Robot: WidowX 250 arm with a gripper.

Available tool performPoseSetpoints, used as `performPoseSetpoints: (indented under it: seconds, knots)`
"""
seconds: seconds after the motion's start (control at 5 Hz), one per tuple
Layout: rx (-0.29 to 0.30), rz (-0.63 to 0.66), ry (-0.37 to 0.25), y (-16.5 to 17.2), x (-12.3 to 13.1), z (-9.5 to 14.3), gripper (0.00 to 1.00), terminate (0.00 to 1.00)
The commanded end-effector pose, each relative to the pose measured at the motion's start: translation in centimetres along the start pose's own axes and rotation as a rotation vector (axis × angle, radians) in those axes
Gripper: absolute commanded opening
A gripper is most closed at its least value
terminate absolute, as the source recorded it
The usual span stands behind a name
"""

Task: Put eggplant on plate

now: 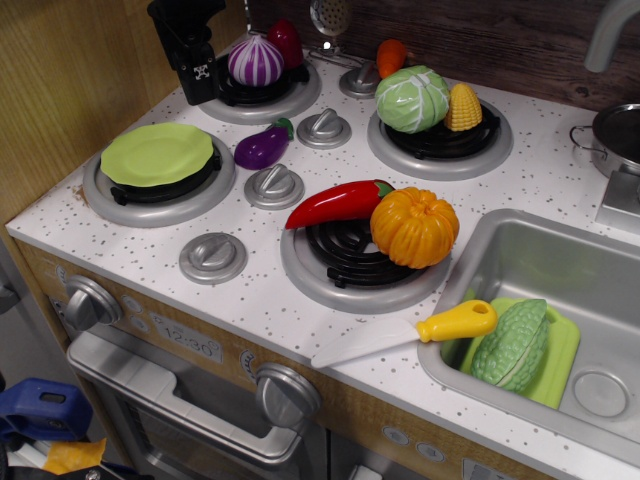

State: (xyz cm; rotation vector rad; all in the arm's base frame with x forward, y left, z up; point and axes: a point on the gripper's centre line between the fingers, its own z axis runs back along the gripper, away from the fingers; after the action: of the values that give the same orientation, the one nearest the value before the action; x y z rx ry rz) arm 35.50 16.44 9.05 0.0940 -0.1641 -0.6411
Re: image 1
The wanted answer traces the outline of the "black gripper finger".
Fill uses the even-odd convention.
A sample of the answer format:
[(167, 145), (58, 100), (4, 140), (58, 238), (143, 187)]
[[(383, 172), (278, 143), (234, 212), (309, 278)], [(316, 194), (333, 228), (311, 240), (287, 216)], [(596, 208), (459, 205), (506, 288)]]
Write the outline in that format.
[(187, 45), (178, 53), (178, 77), (187, 102), (199, 105), (219, 96), (217, 62), (209, 43)]

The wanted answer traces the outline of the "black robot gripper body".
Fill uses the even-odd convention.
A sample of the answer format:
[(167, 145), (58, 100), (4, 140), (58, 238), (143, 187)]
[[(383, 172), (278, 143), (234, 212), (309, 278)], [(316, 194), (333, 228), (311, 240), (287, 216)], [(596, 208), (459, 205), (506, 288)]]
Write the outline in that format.
[(154, 0), (147, 6), (169, 64), (191, 71), (214, 59), (209, 20), (226, 8), (224, 0)]

